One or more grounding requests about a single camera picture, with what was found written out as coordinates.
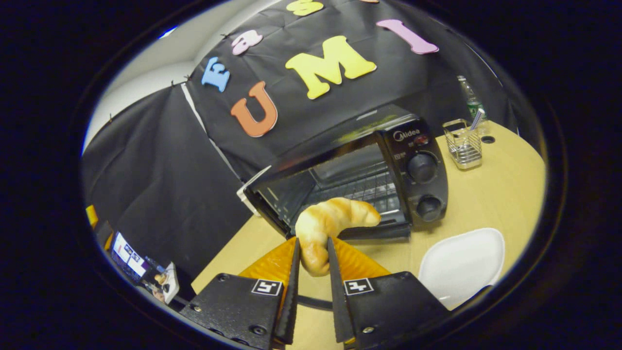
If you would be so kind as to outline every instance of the wooden table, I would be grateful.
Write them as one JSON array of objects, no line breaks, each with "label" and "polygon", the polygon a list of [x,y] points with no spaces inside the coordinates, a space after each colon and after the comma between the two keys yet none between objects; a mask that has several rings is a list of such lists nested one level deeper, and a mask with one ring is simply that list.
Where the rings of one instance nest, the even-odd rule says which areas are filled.
[{"label": "wooden table", "polygon": [[[540,216],[545,189],[542,158],[515,133],[489,122],[496,141],[482,143],[478,168],[459,170],[451,160],[444,136],[437,142],[445,161],[449,187],[445,218],[434,228],[411,233],[402,242],[353,244],[392,273],[419,273],[421,259],[437,242],[482,227],[498,229],[505,239],[502,278],[521,256]],[[284,238],[263,218],[251,217],[192,283],[196,293],[215,275],[237,275]],[[314,278],[301,267],[299,294],[331,300],[330,276]],[[294,345],[287,349],[343,349],[335,342],[330,311],[298,306]]]}]

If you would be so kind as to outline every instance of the orange letter u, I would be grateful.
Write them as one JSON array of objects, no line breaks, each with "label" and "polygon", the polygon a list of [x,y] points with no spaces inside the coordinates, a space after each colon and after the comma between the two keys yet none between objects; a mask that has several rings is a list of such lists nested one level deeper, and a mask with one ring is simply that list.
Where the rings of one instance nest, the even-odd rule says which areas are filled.
[{"label": "orange letter u", "polygon": [[278,117],[276,106],[270,96],[266,92],[266,82],[259,82],[253,86],[248,95],[257,98],[259,104],[264,108],[266,116],[262,121],[256,121],[251,112],[246,108],[246,99],[242,98],[237,101],[231,108],[231,115],[238,119],[239,124],[249,136],[258,138],[264,136],[268,131],[272,130],[276,124]]}]

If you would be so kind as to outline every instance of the black knob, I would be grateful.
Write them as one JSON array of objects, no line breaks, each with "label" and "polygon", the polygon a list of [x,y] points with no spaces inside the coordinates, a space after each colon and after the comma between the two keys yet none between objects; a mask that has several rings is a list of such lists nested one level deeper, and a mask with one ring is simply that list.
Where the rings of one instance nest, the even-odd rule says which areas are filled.
[{"label": "black knob", "polygon": [[430,182],[436,172],[436,159],[431,154],[418,153],[408,161],[408,173],[418,184]]},{"label": "black knob", "polygon": [[440,217],[441,202],[436,197],[424,197],[417,204],[417,214],[425,222],[430,222]]}]

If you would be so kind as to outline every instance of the metal utensil holder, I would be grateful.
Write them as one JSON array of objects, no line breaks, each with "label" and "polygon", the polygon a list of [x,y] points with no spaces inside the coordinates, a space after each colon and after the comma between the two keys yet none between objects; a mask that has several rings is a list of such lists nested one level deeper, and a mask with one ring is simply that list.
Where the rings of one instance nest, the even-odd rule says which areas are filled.
[{"label": "metal utensil holder", "polygon": [[477,128],[469,130],[470,124],[464,119],[456,119],[443,124],[449,152],[459,169],[470,169],[481,165],[480,137]]}]

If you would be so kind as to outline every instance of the foam letter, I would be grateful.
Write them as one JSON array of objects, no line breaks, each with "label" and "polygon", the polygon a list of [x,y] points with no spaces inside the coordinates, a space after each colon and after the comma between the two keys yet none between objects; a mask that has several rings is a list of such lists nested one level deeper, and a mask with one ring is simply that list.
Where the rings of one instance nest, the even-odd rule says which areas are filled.
[{"label": "foam letter", "polygon": [[324,58],[309,54],[297,54],[285,63],[285,68],[294,69],[305,82],[311,100],[322,96],[330,90],[328,83],[323,83],[317,75],[331,83],[341,84],[339,64],[345,68],[344,75],[348,79],[358,78],[376,70],[376,64],[362,58],[357,51],[346,42],[346,37],[339,35],[327,39],[322,44]]},{"label": "foam letter", "polygon": [[216,63],[218,61],[218,57],[212,57],[207,62],[207,67],[205,67],[205,73],[203,73],[203,78],[201,79],[201,84],[211,84],[218,87],[218,91],[223,92],[227,87],[227,82],[229,81],[229,76],[231,75],[229,71],[223,72],[225,70],[225,66]]},{"label": "foam letter", "polygon": [[259,82],[255,84],[248,92],[250,97],[257,98],[259,104],[264,108],[266,116],[262,121],[256,121],[251,112],[246,108],[246,99],[242,98],[237,101],[231,109],[231,115],[238,119],[239,124],[249,136],[258,138],[264,136],[268,131],[272,130],[276,124],[278,113],[276,106],[270,96],[266,92],[266,83]]},{"label": "foam letter", "polygon": [[233,46],[233,54],[239,55],[248,50],[249,47],[257,45],[263,35],[259,35],[257,31],[247,31],[235,38],[231,46]]},{"label": "foam letter", "polygon": [[411,46],[411,51],[415,54],[430,54],[439,50],[438,46],[425,41],[419,35],[404,27],[404,23],[398,21],[397,19],[386,19],[384,21],[377,22],[376,25],[387,28],[393,33],[399,35],[400,38],[404,39]]},{"label": "foam letter", "polygon": [[296,16],[306,16],[324,8],[324,4],[313,0],[298,0],[287,5],[286,9]]}]

